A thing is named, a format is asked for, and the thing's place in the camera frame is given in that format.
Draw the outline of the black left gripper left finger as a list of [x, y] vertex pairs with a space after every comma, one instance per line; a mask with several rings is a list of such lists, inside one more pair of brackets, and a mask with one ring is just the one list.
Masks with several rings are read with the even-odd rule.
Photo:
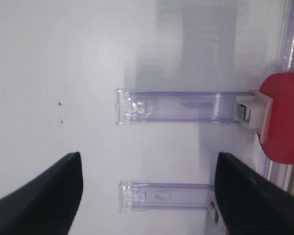
[[79, 152], [0, 199], [0, 235], [67, 235], [83, 194]]

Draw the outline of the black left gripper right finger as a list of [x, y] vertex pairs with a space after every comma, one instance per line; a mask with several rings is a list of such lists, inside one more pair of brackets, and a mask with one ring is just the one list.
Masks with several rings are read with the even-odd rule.
[[294, 196], [230, 153], [219, 153], [215, 197], [231, 235], [294, 235]]

